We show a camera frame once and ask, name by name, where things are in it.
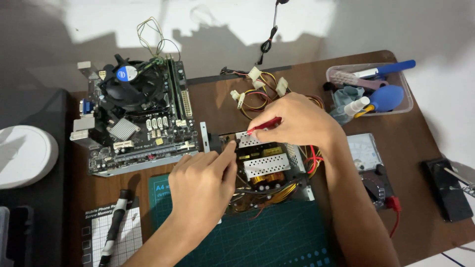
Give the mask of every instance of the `brown desk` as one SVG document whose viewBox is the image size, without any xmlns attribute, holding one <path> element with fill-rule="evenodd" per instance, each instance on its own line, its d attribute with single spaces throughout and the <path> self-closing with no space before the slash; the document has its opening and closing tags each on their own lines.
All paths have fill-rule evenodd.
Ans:
<svg viewBox="0 0 475 267">
<path fill-rule="evenodd" d="M 293 91 L 322 96 L 325 104 L 329 106 L 331 97 L 322 90 L 322 84 L 326 81 L 325 72 L 329 67 L 377 62 L 396 62 L 396 59 L 389 51 L 378 51 L 299 64 L 276 71 L 274 75 L 277 79 L 284 76 Z M 208 131 L 214 133 L 245 129 L 249 121 L 236 109 L 236 103 L 229 92 L 243 92 L 248 86 L 242 79 L 189 86 L 195 120 L 205 121 Z M 84 95 L 85 93 L 75 94 L 75 97 L 78 101 Z M 393 237 L 403 266 L 475 240 L 472 220 L 458 223 L 445 223 L 442 220 L 423 180 L 418 163 L 421 160 L 441 157 L 441 153 L 416 102 L 408 113 L 362 117 L 343 128 L 347 135 L 370 132 L 376 139 L 392 187 L 403 207 L 399 228 Z M 172 169 L 172 166 L 167 165 L 109 178 L 87 176 L 85 154 L 84 149 L 74 145 L 70 238 L 66 240 L 69 251 L 67 266 L 78 266 L 81 262 L 80 230 L 83 211 L 117 201 L 122 188 L 136 187 L 136 195 L 140 197 L 143 240 L 146 241 L 152 234 L 150 218 L 147 215 L 147 179 Z M 384 210 L 379 214 L 386 228 L 391 229 L 395 221 L 394 212 Z"/>
</svg>

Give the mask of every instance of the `plastic storage container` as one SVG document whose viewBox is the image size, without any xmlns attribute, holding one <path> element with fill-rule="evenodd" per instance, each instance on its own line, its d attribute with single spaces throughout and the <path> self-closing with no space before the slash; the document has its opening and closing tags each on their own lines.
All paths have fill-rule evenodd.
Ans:
<svg viewBox="0 0 475 267">
<path fill-rule="evenodd" d="M 357 72 L 357 71 L 362 71 L 365 69 L 370 69 L 374 67 L 379 67 L 383 65 L 387 65 L 390 63 L 367 63 L 367 64 L 356 64 L 356 65 L 342 65 L 342 66 L 333 66 L 327 70 L 326 77 L 327 77 L 327 82 L 331 82 L 330 77 L 328 76 L 330 71 L 332 70 L 340 70 L 344 72 Z M 387 114 L 398 114 L 398 113 L 404 113 L 411 111 L 412 107 L 414 106 L 414 102 L 412 101 L 412 96 L 411 92 L 409 90 L 408 83 L 406 81 L 406 78 L 404 77 L 404 74 L 402 71 L 399 72 L 394 72 L 390 73 L 387 75 L 387 82 L 390 85 L 395 85 L 395 86 L 400 86 L 404 88 L 404 98 L 402 99 L 401 104 L 393 109 L 391 112 L 376 112 L 376 113 L 366 113 L 363 116 L 377 116 L 377 115 L 387 115 Z"/>
</svg>

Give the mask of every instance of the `cutting mat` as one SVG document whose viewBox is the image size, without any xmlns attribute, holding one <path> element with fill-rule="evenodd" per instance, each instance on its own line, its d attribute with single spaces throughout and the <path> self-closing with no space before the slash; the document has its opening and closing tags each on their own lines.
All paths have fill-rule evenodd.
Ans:
<svg viewBox="0 0 475 267">
<path fill-rule="evenodd" d="M 171 212 L 168 175 L 149 179 L 154 230 Z M 176 266 L 335 266 L 315 201 L 288 201 L 233 216 L 225 215 L 203 242 Z"/>
</svg>

